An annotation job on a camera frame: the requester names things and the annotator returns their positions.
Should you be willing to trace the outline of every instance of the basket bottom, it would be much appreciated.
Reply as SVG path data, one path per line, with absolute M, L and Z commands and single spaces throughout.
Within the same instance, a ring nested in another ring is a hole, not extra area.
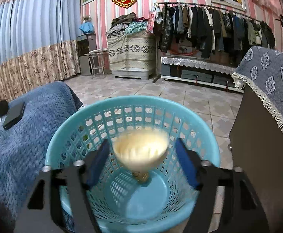
M 149 179 L 145 183 L 138 183 L 130 172 L 126 176 L 131 176 L 132 188 L 122 199 L 115 198 L 110 189 L 112 184 L 106 185 L 105 197 L 109 207 L 129 219 L 147 220 L 159 216 L 169 195 L 169 186 L 161 175 L 150 171 Z

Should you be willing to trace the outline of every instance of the blue fleece blanket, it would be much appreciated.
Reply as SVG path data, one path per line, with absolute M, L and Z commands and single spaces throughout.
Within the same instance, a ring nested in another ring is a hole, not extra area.
M 36 88 L 9 106 L 25 102 L 22 119 L 9 130 L 0 123 L 0 216 L 8 231 L 39 171 L 44 166 L 49 142 L 60 125 L 81 106 L 79 98 L 64 83 Z

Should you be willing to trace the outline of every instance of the metal bolt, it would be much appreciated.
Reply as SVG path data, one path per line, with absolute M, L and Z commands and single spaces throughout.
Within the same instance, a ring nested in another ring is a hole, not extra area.
M 77 166 L 83 166 L 84 165 L 84 161 L 83 160 L 77 160 L 74 162 L 74 166 L 77 167 Z
M 243 172 L 243 169 L 240 168 L 239 166 L 233 167 L 233 170 L 234 170 L 235 172 Z
M 44 166 L 44 167 L 41 169 L 41 171 L 43 171 L 43 172 L 50 172 L 51 169 L 52 169 L 51 166 Z
M 210 163 L 208 160 L 203 160 L 203 161 L 201 162 L 201 165 L 202 165 L 202 166 L 210 166 L 211 163 Z

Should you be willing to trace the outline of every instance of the small table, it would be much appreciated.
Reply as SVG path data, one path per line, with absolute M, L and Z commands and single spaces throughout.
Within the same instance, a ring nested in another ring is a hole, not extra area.
M 105 77 L 104 64 L 99 65 L 99 66 L 95 66 L 95 62 L 94 62 L 94 57 L 98 57 L 99 55 L 103 55 L 104 52 L 108 52 L 108 48 L 93 50 L 93 51 L 90 51 L 89 53 L 84 55 L 84 56 L 87 56 L 87 55 L 89 56 L 89 62 L 90 62 L 90 66 L 91 66 L 91 78 L 93 78 L 94 69 L 100 69 L 100 68 L 102 69 L 103 75 Z

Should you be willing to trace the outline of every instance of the laundry basket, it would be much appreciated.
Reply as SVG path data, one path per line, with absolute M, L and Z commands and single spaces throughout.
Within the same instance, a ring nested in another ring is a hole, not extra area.
M 177 160 L 177 137 L 203 159 L 220 165 L 216 139 L 197 114 L 178 103 L 150 96 L 116 97 L 76 112 L 54 134 L 46 165 L 53 169 L 68 166 L 98 149 L 104 138 L 112 145 L 119 133 L 141 127 L 169 134 L 167 156 L 149 172 L 147 184 L 140 184 L 110 149 L 99 183 L 87 192 L 103 232 L 162 232 L 189 217 L 198 192 L 188 185 Z M 61 187 L 60 195 L 62 207 L 72 215 L 66 187 Z

